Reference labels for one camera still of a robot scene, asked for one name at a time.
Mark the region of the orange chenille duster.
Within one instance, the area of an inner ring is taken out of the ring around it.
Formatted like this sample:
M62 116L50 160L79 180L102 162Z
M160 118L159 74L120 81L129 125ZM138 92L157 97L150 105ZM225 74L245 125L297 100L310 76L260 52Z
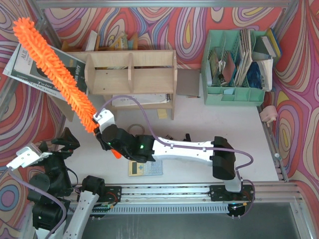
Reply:
M53 82L72 110L77 114L88 133L99 125L93 121L96 109L88 97L76 87L76 81L60 58L34 27L30 18L19 18L14 22L13 31L19 43L30 57Z

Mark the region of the yellow blue calculator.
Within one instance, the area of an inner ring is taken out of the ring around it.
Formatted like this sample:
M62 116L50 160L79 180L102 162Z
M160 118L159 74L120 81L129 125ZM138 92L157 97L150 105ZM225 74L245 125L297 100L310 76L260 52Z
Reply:
M162 161L146 163L129 162L129 176L160 176L163 175Z

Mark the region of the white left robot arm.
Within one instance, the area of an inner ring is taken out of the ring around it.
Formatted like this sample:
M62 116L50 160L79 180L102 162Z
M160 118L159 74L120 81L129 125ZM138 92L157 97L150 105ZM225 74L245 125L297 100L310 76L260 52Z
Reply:
M80 239L95 203L105 193L105 181L91 175L82 181L77 208L70 223L66 224L70 206L66 197L74 188L65 160L80 147L80 143L67 127L52 143L60 145L61 149L50 152L37 163L44 168L44 172L34 175L29 182L33 187L27 197L34 202L33 226L40 239Z

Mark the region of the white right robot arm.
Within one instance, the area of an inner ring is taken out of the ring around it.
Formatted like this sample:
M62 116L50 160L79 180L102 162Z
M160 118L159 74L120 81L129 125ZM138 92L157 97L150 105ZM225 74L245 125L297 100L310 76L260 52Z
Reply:
M254 158L247 152L235 150L223 137L213 141L190 142L168 140L155 135L132 135L115 124L94 129L103 150L112 150L137 163L159 160L182 160L212 166L214 178L223 181L229 193L240 193L242 180L239 169L249 166Z

